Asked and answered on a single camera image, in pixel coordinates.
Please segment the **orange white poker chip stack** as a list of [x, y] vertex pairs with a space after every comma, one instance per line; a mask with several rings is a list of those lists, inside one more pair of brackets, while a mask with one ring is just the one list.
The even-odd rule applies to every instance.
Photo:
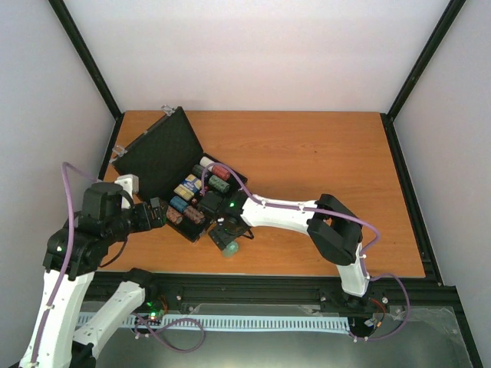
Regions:
[[171, 222], [174, 225], [179, 225], [183, 220], [183, 215], [172, 206], [168, 206], [166, 210], [166, 218], [168, 222]]

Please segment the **light green poker chip stack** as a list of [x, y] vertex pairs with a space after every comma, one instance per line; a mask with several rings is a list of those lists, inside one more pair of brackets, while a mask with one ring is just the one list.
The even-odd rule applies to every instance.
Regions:
[[230, 258], [239, 251], [239, 244], [236, 241], [231, 241], [223, 250], [222, 256]]

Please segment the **light blue poker chip stack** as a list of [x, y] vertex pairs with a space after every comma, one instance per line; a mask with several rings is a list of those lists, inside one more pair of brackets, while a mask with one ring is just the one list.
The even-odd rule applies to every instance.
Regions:
[[170, 205], [175, 208], [175, 210], [177, 210], [179, 213], [184, 213], [186, 208], [189, 206], [189, 203], [181, 197], [175, 195], [170, 200]]

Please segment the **blue yellow card deck box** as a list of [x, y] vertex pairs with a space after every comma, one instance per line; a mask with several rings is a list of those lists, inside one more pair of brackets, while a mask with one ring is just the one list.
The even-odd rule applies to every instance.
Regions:
[[193, 174], [189, 174], [173, 192], [185, 201], [191, 201], [201, 193], [202, 180]]

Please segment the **black poker set case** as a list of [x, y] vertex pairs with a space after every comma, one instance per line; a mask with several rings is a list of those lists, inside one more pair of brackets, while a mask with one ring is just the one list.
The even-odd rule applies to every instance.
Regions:
[[[116, 155], [112, 165], [120, 175], [133, 174], [139, 178], [138, 196], [141, 201], [148, 202], [158, 197], [171, 206], [170, 200], [176, 196], [173, 190], [192, 174], [193, 166], [199, 164], [204, 156], [213, 159], [203, 151], [184, 109], [177, 107]], [[241, 189], [231, 174], [227, 180], [229, 191], [225, 194], [213, 189], [208, 184], [208, 179], [202, 180], [203, 187], [207, 186], [208, 192], [215, 192], [223, 200], [231, 199]], [[205, 194], [202, 188], [195, 198], [200, 201]], [[170, 222], [170, 227], [191, 242], [198, 241], [215, 220], [206, 217], [203, 224], [196, 225], [181, 214], [182, 222], [179, 225]]]

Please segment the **dark green poker chip stack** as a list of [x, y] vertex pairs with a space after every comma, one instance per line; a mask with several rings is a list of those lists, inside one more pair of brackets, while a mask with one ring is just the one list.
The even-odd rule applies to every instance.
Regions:
[[208, 179], [208, 184], [215, 190], [225, 194], [229, 191], [229, 184], [227, 181], [219, 178], [216, 175], [211, 175]]

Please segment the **dark blue poker chip stack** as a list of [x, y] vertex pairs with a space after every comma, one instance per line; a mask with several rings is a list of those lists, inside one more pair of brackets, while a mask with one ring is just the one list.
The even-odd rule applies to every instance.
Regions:
[[199, 164], [193, 166], [191, 173], [198, 179], [207, 180], [212, 174], [209, 170]]

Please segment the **red poker chip stack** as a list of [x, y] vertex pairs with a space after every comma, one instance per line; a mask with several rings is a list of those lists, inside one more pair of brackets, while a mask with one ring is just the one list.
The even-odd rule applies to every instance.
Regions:
[[230, 177], [230, 172], [221, 166], [214, 165], [212, 166], [211, 171], [223, 181], [227, 181]]

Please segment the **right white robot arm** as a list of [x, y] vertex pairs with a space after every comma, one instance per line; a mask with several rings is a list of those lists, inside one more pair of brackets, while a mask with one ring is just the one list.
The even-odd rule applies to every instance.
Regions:
[[344, 293], [358, 298], [367, 293], [369, 276], [361, 260], [364, 225], [334, 196], [292, 202], [237, 192], [220, 202], [209, 237], [223, 251], [258, 227], [307, 235], [320, 256], [338, 269]]

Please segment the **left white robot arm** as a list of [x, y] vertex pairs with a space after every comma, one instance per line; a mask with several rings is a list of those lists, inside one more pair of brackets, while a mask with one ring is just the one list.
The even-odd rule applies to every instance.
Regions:
[[167, 208], [158, 198], [133, 202], [133, 189], [123, 182], [97, 182], [85, 190], [81, 210], [48, 240], [41, 306], [21, 367], [93, 367], [124, 318], [158, 303], [155, 275], [133, 268], [91, 322], [76, 328], [109, 247], [133, 233], [163, 227]]

